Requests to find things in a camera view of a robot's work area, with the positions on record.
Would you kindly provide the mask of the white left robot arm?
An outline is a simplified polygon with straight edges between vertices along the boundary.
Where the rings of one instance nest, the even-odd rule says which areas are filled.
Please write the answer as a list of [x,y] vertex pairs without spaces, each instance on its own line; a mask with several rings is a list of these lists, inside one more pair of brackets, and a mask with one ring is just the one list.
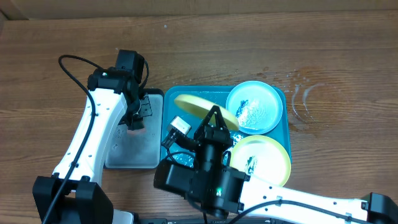
[[101,188],[104,162],[119,125],[144,128],[143,67],[98,67],[83,88],[86,108],[72,142],[51,177],[36,178],[32,193],[42,223],[133,223]]

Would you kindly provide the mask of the yellow plate with blue stain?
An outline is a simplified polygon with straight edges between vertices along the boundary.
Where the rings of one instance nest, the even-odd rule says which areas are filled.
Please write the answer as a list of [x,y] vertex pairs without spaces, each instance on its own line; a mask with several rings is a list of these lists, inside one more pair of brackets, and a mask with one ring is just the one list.
[[180,94],[174,99],[174,103],[185,112],[203,119],[209,112],[212,106],[219,106],[227,128],[233,131],[239,130],[239,123],[235,115],[229,112],[224,107],[217,105],[214,102],[208,101],[199,96]]

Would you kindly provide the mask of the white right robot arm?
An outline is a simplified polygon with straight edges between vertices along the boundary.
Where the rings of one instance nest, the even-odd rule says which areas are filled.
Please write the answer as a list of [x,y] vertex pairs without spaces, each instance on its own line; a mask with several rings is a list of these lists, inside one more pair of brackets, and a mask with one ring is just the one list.
[[337,199],[279,187],[223,164],[223,153],[233,144],[236,118],[215,105],[195,131],[179,116],[169,124],[161,145],[183,148],[193,156],[193,167],[175,162],[172,154],[160,161],[154,187],[182,196],[204,215],[236,223],[245,216],[278,219],[289,223],[397,223],[397,204],[388,196],[371,192],[365,199]]

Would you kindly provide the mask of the pink and green sponge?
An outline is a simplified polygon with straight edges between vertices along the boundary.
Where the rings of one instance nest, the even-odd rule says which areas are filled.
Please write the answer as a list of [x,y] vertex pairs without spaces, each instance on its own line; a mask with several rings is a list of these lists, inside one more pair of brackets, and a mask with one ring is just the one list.
[[141,134],[146,131],[143,121],[132,122],[130,126],[127,127],[127,133],[130,135]]

